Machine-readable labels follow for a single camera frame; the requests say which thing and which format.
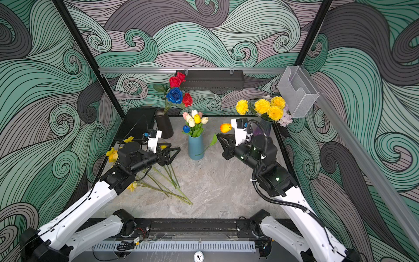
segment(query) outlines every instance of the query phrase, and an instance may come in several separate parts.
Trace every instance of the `wave pattern wallpaper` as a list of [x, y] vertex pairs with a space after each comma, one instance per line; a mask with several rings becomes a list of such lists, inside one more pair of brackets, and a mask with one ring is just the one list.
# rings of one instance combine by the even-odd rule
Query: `wave pattern wallpaper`
[[0, 260], [87, 192], [120, 117], [50, 0], [0, 1]]
[[[336, 0], [333, 6], [351, 0]], [[100, 67], [293, 65], [321, 1], [65, 0]], [[109, 74], [124, 110], [164, 107], [169, 74]], [[204, 114], [237, 114], [238, 100], [278, 94], [281, 75], [246, 75], [242, 91], [190, 91]], [[174, 107], [169, 114], [181, 114]]]
[[[359, 0], [331, 9], [304, 66], [419, 217], [419, 2]], [[315, 104], [282, 129], [305, 197], [369, 262], [419, 261], [374, 186]]]

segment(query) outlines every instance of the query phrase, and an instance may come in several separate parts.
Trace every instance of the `white tulip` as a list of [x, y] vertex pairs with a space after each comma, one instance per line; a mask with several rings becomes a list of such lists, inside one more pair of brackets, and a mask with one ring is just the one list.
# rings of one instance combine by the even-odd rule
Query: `white tulip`
[[193, 118], [189, 119], [188, 124], [189, 124], [189, 127], [194, 127], [195, 126], [195, 120]]
[[192, 115], [192, 117], [194, 117], [196, 114], [198, 114], [198, 110], [192, 110], [192, 113], [191, 113], [191, 115]]
[[208, 123], [208, 117], [203, 117], [203, 118], [201, 118], [201, 123], [202, 123], [202, 124], [206, 124], [206, 123]]

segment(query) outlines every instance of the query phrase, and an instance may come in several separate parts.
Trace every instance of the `red rose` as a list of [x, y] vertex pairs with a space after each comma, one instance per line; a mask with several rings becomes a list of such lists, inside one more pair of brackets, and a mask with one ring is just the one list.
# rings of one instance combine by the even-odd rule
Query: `red rose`
[[185, 93], [182, 102], [185, 105], [185, 107], [192, 105], [192, 96], [191, 96], [191, 94]]
[[180, 80], [182, 80], [182, 82], [185, 82], [185, 77], [186, 75], [182, 74], [181, 72], [178, 71], [178, 74], [176, 76], [177, 78], [179, 78]]
[[179, 86], [181, 86], [182, 80], [180, 80], [180, 78], [178, 78], [176, 76], [172, 76], [169, 79], [169, 83], [170, 83], [171, 88], [179, 87]]

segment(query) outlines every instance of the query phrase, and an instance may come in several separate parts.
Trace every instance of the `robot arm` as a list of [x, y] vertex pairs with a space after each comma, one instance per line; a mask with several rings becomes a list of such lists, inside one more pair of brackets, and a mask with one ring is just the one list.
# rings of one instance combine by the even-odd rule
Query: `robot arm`
[[277, 148], [270, 137], [265, 148], [266, 155], [262, 155], [265, 136], [252, 137], [249, 122], [246, 118], [232, 119], [235, 134], [217, 134], [224, 149], [222, 155], [227, 160], [235, 156], [252, 169], [259, 166], [256, 180], [251, 181], [257, 181], [268, 193], [270, 198], [261, 195], [266, 201], [282, 205], [302, 236], [281, 225], [264, 210], [252, 217], [256, 221], [256, 233], [277, 241], [300, 262], [359, 261], [360, 256], [356, 251], [346, 249], [323, 226], [305, 200], [296, 181], [276, 162]]
[[[171, 148], [171, 144], [157, 143], [161, 137], [159, 130], [151, 130], [145, 136], [150, 151], [144, 151], [135, 141], [125, 144], [118, 151], [119, 162], [83, 197], [38, 230], [29, 228], [21, 235], [23, 261], [70, 261], [103, 239], [118, 233], [129, 235], [134, 230], [134, 217], [119, 210], [102, 222], [76, 232], [97, 210], [134, 182], [137, 172], [155, 163], [169, 165], [180, 151]], [[167, 147], [160, 150], [159, 145]]]

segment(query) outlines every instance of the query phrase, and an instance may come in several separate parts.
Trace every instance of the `clear plastic holder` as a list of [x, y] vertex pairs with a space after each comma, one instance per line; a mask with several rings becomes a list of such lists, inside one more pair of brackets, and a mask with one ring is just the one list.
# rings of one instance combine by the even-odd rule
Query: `clear plastic holder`
[[310, 74], [299, 66], [287, 66], [278, 83], [278, 90], [288, 104], [293, 118], [305, 117], [319, 97]]

